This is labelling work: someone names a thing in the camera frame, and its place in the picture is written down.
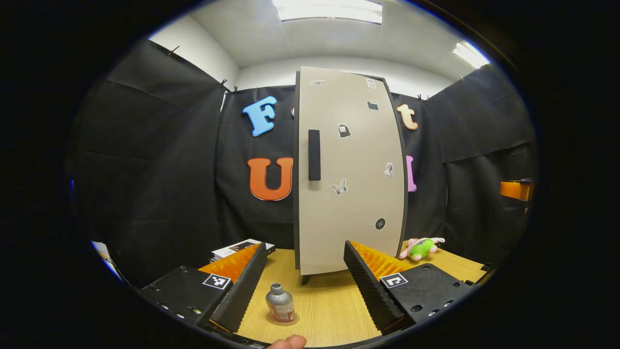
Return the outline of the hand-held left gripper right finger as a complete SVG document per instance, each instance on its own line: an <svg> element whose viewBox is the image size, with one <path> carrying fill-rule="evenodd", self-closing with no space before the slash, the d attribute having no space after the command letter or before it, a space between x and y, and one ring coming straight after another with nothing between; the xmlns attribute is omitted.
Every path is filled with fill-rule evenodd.
<svg viewBox="0 0 620 349"><path fill-rule="evenodd" d="M350 240L343 260L383 335L425 322L465 298L475 285L430 263L414 266Z"/></svg>

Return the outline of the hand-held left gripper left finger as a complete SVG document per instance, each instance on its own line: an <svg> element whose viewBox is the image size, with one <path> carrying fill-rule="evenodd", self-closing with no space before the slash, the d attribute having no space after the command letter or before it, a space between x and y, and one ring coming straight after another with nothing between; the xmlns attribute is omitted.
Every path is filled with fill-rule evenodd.
<svg viewBox="0 0 620 349"><path fill-rule="evenodd" d="M181 266L139 293L190 325L235 333L266 266L266 251L260 242L200 269Z"/></svg>

